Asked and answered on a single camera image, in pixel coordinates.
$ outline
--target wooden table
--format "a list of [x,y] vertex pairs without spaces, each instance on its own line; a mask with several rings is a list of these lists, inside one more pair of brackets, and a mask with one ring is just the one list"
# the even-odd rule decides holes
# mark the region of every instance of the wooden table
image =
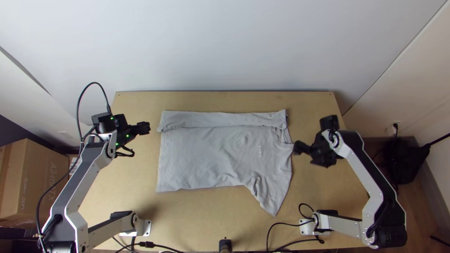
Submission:
[[[99,173],[81,214],[92,226],[114,211],[136,211],[140,218],[153,221],[150,236],[137,238],[137,242],[148,240],[182,251],[217,251],[224,237],[232,240],[235,251],[265,250],[267,231],[273,223],[298,224],[301,202],[361,218],[368,197],[347,162],[339,160],[326,169],[311,165],[307,155],[292,156],[291,184],[276,217],[264,211],[244,186],[155,192],[160,144],[156,128],[163,110],[242,113],[281,109],[287,109],[292,141],[311,144],[320,130],[319,119],[330,114],[339,115],[344,128],[332,92],[117,92],[113,113],[124,113],[129,124],[148,121],[152,130],[127,145],[136,152],[135,157],[119,157]],[[303,238],[310,237],[302,236],[298,227],[277,225],[270,233],[269,246],[275,249]],[[313,241],[289,248],[363,246],[358,239],[337,232],[322,238],[324,245]],[[97,248],[117,250],[119,245],[110,239]]]

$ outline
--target metal bracket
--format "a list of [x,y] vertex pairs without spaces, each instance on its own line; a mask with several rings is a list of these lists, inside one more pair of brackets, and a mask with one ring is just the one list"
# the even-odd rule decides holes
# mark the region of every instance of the metal bracket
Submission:
[[149,236],[151,230],[151,220],[139,219],[137,214],[134,214],[133,218],[133,231],[126,231],[119,233],[119,236]]
[[[300,219],[299,225],[302,223],[305,223],[307,221],[308,221],[307,219]],[[317,220],[316,220],[316,218],[314,218],[314,222],[310,222],[310,223],[300,226],[300,233],[302,235],[317,235],[317,236],[330,235],[329,231],[325,231],[323,233],[315,231],[316,225],[317,225]]]

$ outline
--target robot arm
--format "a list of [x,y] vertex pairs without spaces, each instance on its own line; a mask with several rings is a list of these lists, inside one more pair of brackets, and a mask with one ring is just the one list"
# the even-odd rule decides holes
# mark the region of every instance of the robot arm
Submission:
[[359,238],[365,245],[377,249],[404,246],[407,240],[405,211],[397,194],[380,170],[364,151],[364,142],[357,132],[339,130],[336,115],[320,120],[321,131],[313,145],[300,141],[294,152],[305,152],[312,164],[329,167],[336,159],[346,159],[369,195],[362,210],[362,219],[338,215],[335,210],[317,210],[313,223],[300,229],[304,235],[325,235],[331,231]]
[[[149,236],[151,221],[139,219],[133,211],[114,212],[109,220],[88,227],[78,209],[101,169],[119,154],[133,156],[125,145],[137,135],[148,134],[148,122],[130,126],[123,114],[102,113],[92,117],[100,142],[87,143],[80,159],[81,164],[63,188],[45,223],[44,243],[50,252],[89,253],[92,248],[118,233],[122,236]],[[131,154],[116,152],[123,148]]]

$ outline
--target cardboard box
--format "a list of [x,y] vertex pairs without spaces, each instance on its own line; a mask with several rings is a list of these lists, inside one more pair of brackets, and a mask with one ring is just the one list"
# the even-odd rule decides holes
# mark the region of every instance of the cardboard box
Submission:
[[[29,139],[0,147],[0,226],[34,228],[39,197],[68,171],[68,163],[68,157]],[[42,225],[66,183],[67,178],[42,200]]]

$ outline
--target wire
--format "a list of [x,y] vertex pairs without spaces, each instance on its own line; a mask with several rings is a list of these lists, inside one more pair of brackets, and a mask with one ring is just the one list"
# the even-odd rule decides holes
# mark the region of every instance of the wire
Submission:
[[[131,244],[134,244],[136,242],[136,236],[133,236],[132,238],[131,238]],[[135,250],[135,246],[134,245],[131,245],[131,251],[134,251]]]
[[39,243],[40,243],[40,245],[41,245],[41,247],[42,247],[42,250],[43,250],[45,253],[47,253],[47,248],[46,248],[46,246],[45,246],[45,244],[44,244],[44,240],[43,240],[43,237],[44,237],[45,235],[44,235],[44,234],[42,233],[42,231],[41,231],[41,223],[40,223],[40,220],[39,220],[39,209],[40,209],[40,205],[41,205],[41,202],[42,202],[43,198],[45,197],[45,195],[47,195],[47,193],[49,193],[49,191],[51,191],[51,190],[52,190],[56,185],[58,185],[64,178],[66,178],[66,177],[69,175],[69,173],[73,170],[73,168],[75,168],[75,165],[77,164],[78,160],[80,159],[80,155],[81,155],[81,152],[82,152],[83,147],[84,147],[84,140],[85,140],[86,137],[87,137],[89,134],[91,134],[91,133],[94,131],[94,129],[96,128],[96,125],[94,125],[94,126],[89,130],[89,132],[88,132],[87,134],[85,134],[84,136],[82,136],[82,135],[81,135],[81,128],[80,128],[80,120],[79,120],[79,117],[78,117],[81,98],[83,97],[83,94],[84,94],[84,92],[86,91],[86,89],[87,89],[90,85],[92,85],[92,84],[97,84],[97,85],[100,86],[100,88],[102,89],[103,96],[105,97],[105,101],[106,101],[106,109],[107,109],[107,111],[108,111],[109,113],[111,113],[111,107],[109,106],[108,97],[106,96],[106,93],[105,93],[105,90],[103,89],[103,87],[102,87],[98,82],[91,82],[91,83],[89,83],[88,85],[86,85],[86,87],[84,87],[83,91],[81,92],[80,96],[78,97],[78,101],[77,101],[77,103],[76,103],[76,125],[77,125],[77,128],[78,128],[78,134],[79,134],[79,137],[80,137],[80,148],[79,148],[79,150],[78,150],[78,156],[77,156],[77,158],[76,158],[74,164],[69,168],[69,170],[66,172],[66,174],[64,174],[64,176],[62,176],[58,181],[56,181],[52,186],[50,186],[50,187],[44,192],[44,194],[41,195],[41,197],[39,198],[39,200],[38,200],[38,202],[37,202],[37,206],[36,206],[36,226],[37,226],[37,234],[38,234],[38,237],[39,237]]
[[106,96],[105,90],[103,89],[102,85],[98,82],[91,82],[88,85],[86,85],[86,87],[84,87],[83,91],[81,92],[80,96],[78,97],[78,101],[76,102],[76,126],[78,128],[78,135],[80,137],[81,140],[81,128],[80,128],[80,119],[78,117],[78,112],[79,112],[79,107],[80,107],[80,102],[81,102],[81,98],[83,97],[84,92],[89,88],[89,86],[91,86],[92,84],[97,84],[100,89],[102,89],[103,92],[103,96],[105,97],[105,101],[106,101],[106,110],[111,113],[111,107],[109,106],[109,102],[108,102],[108,97]]
[[[125,246],[125,245],[123,245],[119,240],[117,240],[116,237],[113,236],[112,238],[113,238],[113,240],[116,241],[120,246],[122,246],[122,247]],[[131,249],[127,248],[127,247],[126,247],[126,249],[128,249],[130,252],[140,253],[140,252],[138,252],[138,251],[135,251],[134,249],[131,250]]]
[[289,223],[284,223],[284,222],[273,223],[272,226],[270,226],[269,231],[267,231],[267,237],[266,237],[266,251],[267,251],[267,252],[269,251],[269,234],[270,234],[270,231],[272,230],[272,228],[273,228],[275,225],[281,224],[281,225],[287,225],[287,226],[292,226],[292,227],[300,227],[300,226],[303,226],[303,225],[305,225],[305,224],[311,223],[311,222],[313,222],[313,221],[314,221],[314,220],[309,220],[309,221],[304,222],[304,223],[301,223],[301,224],[289,224]]
[[304,239],[304,240],[298,240],[298,241],[294,241],[294,242],[288,243],[286,245],[283,245],[283,246],[279,247],[275,251],[282,250],[282,249],[284,249],[284,248],[286,248],[288,246],[291,246],[292,244],[301,243],[301,242],[310,242],[310,241],[319,241],[321,244],[325,243],[322,239],[319,239],[318,236],[316,236],[315,239]]
[[159,248],[171,250],[171,251],[176,252],[176,253],[183,253],[182,251],[179,251],[179,250],[176,250],[176,249],[173,249],[171,247],[164,246],[164,245],[155,244],[154,247],[159,247]]
[[299,205],[299,213],[303,216],[303,218],[305,218],[305,219],[307,219],[307,220],[314,220],[313,218],[311,218],[311,217],[306,217],[302,212],[301,212],[301,206],[307,206],[307,207],[309,207],[309,209],[311,209],[311,211],[314,213],[314,209],[310,206],[310,205],[308,205],[308,204],[306,204],[306,203],[300,203],[300,205]]
[[278,247],[275,251],[269,251],[269,234],[270,234],[270,230],[272,230],[272,228],[273,228],[275,225],[282,224],[282,225],[287,225],[287,226],[292,226],[292,227],[300,227],[300,226],[303,226],[303,225],[305,225],[305,224],[314,222],[314,218],[312,218],[312,217],[307,217],[307,216],[305,216],[305,215],[301,212],[301,207],[302,207],[302,206],[307,206],[307,207],[309,207],[309,209],[311,209],[311,211],[313,212],[313,215],[316,216],[316,220],[317,220],[317,224],[315,225],[315,228],[317,228],[317,227],[319,226],[319,217],[317,216],[317,214],[314,214],[314,209],[313,209],[310,205],[308,205],[308,204],[306,204],[306,203],[300,203],[300,205],[299,205],[299,212],[300,212],[300,214],[303,216],[303,218],[307,219],[308,221],[307,221],[307,222],[304,222],[304,223],[301,223],[301,224],[298,224],[298,225],[297,225],[297,224],[283,223],[283,222],[274,223],[274,224],[269,228],[269,231],[267,232],[267,238],[266,238],[266,253],[269,253],[269,252],[278,252],[278,251],[292,252],[292,251],[290,251],[290,250],[288,250],[288,249],[285,249],[285,248],[288,247],[288,246],[290,246],[290,245],[296,244],[296,243],[309,242],[309,241],[318,241],[318,242],[321,243],[321,244],[324,244],[324,243],[325,243],[325,241],[322,240],[322,239],[320,239],[319,236],[315,236],[315,239],[304,239],[304,240],[293,241],[293,242],[291,242],[291,243],[288,243],[288,244],[286,244],[286,245],[283,245],[283,246],[281,246],[281,247]]
[[128,248],[128,247],[130,247],[130,246],[134,246],[134,245],[139,245],[139,243],[125,245],[125,246],[123,246],[122,248],[120,248],[120,250],[118,250],[118,251],[116,251],[116,252],[114,252],[114,253],[119,253],[119,252],[122,251],[123,249],[126,249],[126,248]]

